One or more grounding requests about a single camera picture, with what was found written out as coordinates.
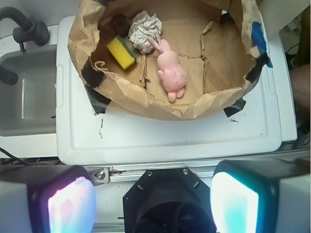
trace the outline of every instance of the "gray basin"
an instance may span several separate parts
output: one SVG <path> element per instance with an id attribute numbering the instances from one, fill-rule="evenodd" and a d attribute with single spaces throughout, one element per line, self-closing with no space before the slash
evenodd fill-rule
<path id="1" fill-rule="evenodd" d="M 0 65 L 18 75 L 0 82 L 0 136 L 55 133 L 56 45 L 5 54 Z"/>

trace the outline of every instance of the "brown paper bag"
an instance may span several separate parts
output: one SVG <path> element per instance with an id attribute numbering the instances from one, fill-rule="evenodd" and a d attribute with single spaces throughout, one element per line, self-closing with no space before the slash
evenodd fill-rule
<path id="1" fill-rule="evenodd" d="M 141 55 L 126 39 L 137 62 L 124 71 L 105 46 L 116 36 L 110 25 L 114 15 L 133 18 L 142 10 L 162 21 L 161 37 L 188 74 L 186 92 L 174 103 L 157 75 L 156 52 Z M 220 23 L 222 10 L 233 20 Z M 160 120 L 197 119 L 234 104 L 249 90 L 246 76 L 259 57 L 251 39 L 254 21 L 261 22 L 255 0 L 115 0 L 107 6 L 83 0 L 68 49 L 84 84 L 112 100 L 108 109 Z"/>

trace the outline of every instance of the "led light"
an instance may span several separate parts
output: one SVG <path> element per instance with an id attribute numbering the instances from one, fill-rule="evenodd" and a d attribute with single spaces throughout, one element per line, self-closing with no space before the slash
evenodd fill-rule
<path id="1" fill-rule="evenodd" d="M 226 172 L 216 173 L 211 182 L 210 203 L 217 231 L 255 233 L 258 193 Z"/>
<path id="2" fill-rule="evenodd" d="M 48 200 L 51 233 L 91 232 L 96 214 L 95 189 L 79 177 Z"/>

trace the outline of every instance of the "stuffed animal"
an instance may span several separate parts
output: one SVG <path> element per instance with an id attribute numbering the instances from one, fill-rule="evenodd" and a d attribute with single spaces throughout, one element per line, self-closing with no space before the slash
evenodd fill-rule
<path id="1" fill-rule="evenodd" d="M 169 102 L 182 98 L 185 93 L 184 86 L 187 84 L 187 73 L 181 67 L 178 55 L 171 50 L 169 42 L 165 39 L 162 39 L 160 44 L 151 37 L 148 37 L 148 41 L 160 53 L 157 57 L 158 74 L 167 91 Z"/>

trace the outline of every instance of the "black faucet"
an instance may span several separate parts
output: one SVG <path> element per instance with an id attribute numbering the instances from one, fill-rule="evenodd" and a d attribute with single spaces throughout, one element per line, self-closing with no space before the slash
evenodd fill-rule
<path id="1" fill-rule="evenodd" d="M 10 18 L 19 27 L 13 30 L 13 38 L 19 43 L 20 50 L 25 52 L 24 42 L 33 41 L 38 46 L 48 43 L 50 33 L 44 22 L 35 22 L 28 19 L 21 11 L 14 7 L 3 7 L 0 9 L 0 21 L 4 18 Z M 8 85 L 17 83 L 18 76 L 16 73 L 8 71 L 0 66 L 0 81 Z"/>

